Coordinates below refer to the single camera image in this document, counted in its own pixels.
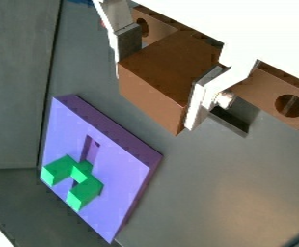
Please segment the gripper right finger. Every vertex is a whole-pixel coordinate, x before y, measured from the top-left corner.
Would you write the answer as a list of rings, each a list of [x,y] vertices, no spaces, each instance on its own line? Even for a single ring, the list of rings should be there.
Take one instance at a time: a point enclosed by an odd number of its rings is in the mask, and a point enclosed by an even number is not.
[[[244,81],[253,70],[255,61],[245,61],[228,68],[213,66],[193,82],[189,94],[184,127],[193,130],[215,106],[227,109],[235,101],[229,88]]]

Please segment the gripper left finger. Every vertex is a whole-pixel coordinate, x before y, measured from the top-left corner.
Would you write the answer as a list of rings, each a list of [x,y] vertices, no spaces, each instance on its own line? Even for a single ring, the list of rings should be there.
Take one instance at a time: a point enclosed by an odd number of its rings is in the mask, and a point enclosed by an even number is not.
[[[92,0],[108,32],[115,64],[141,49],[141,29],[132,21],[128,0]]]

